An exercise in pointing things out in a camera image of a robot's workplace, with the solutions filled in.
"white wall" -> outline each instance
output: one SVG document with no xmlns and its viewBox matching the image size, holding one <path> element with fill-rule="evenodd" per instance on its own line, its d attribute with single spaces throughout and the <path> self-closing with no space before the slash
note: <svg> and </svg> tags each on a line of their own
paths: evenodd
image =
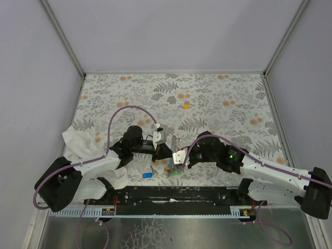
<svg viewBox="0 0 332 249">
<path fill-rule="evenodd" d="M 0 247 L 18 249 L 80 78 L 37 0 L 0 6 Z"/>
<path fill-rule="evenodd" d="M 332 180 L 332 2 L 311 1 L 269 79 L 298 166 Z M 325 223 L 332 239 L 332 212 Z"/>
<path fill-rule="evenodd" d="M 87 72 L 262 71 L 302 0 L 49 0 Z"/>
</svg>

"yellow object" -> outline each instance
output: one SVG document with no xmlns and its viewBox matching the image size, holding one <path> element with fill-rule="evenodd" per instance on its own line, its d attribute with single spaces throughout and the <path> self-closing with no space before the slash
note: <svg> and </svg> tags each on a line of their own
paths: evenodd
<svg viewBox="0 0 332 249">
<path fill-rule="evenodd" d="M 189 108 L 189 101 L 182 102 L 180 104 L 184 104 L 183 109 L 188 109 Z"/>
</svg>

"floral tablecloth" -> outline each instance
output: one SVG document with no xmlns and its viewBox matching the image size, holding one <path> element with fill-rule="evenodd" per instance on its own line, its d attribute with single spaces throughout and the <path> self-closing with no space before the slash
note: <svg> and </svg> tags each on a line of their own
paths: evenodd
<svg viewBox="0 0 332 249">
<path fill-rule="evenodd" d="M 190 107 L 183 109 L 183 102 Z M 88 130 L 97 146 L 106 149 L 107 127 L 115 110 L 126 105 L 147 109 L 162 124 L 167 144 L 172 135 L 179 147 L 190 145 L 203 131 L 222 135 L 239 146 L 285 164 L 276 126 L 259 74 L 100 74 L 87 75 L 73 126 Z M 121 111 L 111 127 L 111 143 L 118 141 L 130 125 L 143 135 L 154 130 L 153 121 L 135 109 Z M 77 159 L 67 148 L 65 156 Z M 165 172 L 169 159 L 156 161 L 158 175 L 150 172 L 151 156 L 135 155 L 126 168 L 130 185 L 138 186 L 238 186 L 242 176 L 226 173 L 214 163 L 199 163 L 179 175 Z"/>
</svg>

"cable tie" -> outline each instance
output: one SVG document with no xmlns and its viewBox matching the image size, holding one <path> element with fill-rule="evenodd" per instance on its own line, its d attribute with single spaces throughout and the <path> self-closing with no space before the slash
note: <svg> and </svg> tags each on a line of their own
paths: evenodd
<svg viewBox="0 0 332 249">
<path fill-rule="evenodd" d="M 101 221 L 101 220 L 99 220 L 99 218 L 96 218 L 94 222 L 99 222 L 99 226 L 101 226 L 101 225 L 102 225 L 102 221 Z"/>
</svg>

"blue keychain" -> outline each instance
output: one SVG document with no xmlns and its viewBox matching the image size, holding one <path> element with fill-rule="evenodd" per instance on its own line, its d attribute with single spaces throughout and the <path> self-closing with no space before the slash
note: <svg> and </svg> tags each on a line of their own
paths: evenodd
<svg viewBox="0 0 332 249">
<path fill-rule="evenodd" d="M 142 175 L 143 178 L 151 178 L 152 176 L 153 176 L 152 173 L 144 173 L 144 174 Z"/>
</svg>

